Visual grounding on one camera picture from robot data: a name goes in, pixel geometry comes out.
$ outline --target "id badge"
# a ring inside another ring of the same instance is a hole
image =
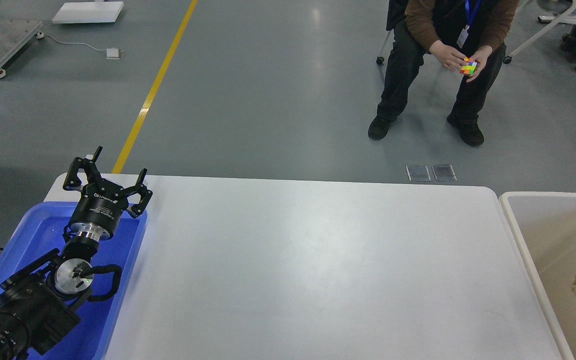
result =
[[[457,38],[457,46],[459,48],[463,48],[464,44],[466,43],[466,39],[468,39],[468,25],[461,29],[461,33],[459,34],[459,38]]]

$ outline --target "white box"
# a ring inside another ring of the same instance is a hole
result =
[[[123,1],[66,2],[54,16],[52,23],[114,23],[123,8]]]
[[[508,192],[500,202],[548,325],[576,359],[576,193]]]

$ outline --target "black shoe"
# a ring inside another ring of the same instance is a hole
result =
[[[572,53],[576,51],[576,44],[574,44],[573,41],[565,41],[559,46],[559,48],[566,53]]]
[[[469,146],[480,146],[484,143],[484,134],[476,123],[459,123],[452,115],[448,115],[448,124],[454,126],[459,131],[462,141]]]
[[[373,141],[380,141],[386,136],[388,129],[391,128],[391,124],[394,123],[395,120],[387,120],[379,115],[375,116],[368,128],[368,137]]]

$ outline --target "rubik's cube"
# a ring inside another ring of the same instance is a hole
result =
[[[463,61],[465,61],[468,64],[462,66],[461,70],[459,70],[459,73],[464,75],[473,75],[473,73],[475,72],[475,68],[477,68],[478,62],[471,61],[471,59],[469,59],[468,57],[465,57]]]

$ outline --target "black robotic arm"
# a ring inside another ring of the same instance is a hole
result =
[[[66,241],[61,253],[55,248],[10,276],[0,287],[0,360],[25,360],[28,349],[43,355],[80,323],[75,311],[86,301],[105,301],[116,294],[122,269],[116,264],[92,266],[100,241],[111,239],[124,211],[132,217],[144,213],[153,192],[144,184],[146,169],[134,186],[123,188],[102,178],[93,159],[76,157],[63,188],[79,191],[78,201],[64,227]],[[82,186],[78,171],[87,176]],[[128,197],[140,200],[129,208]],[[92,295],[94,276],[112,273],[106,294]]]

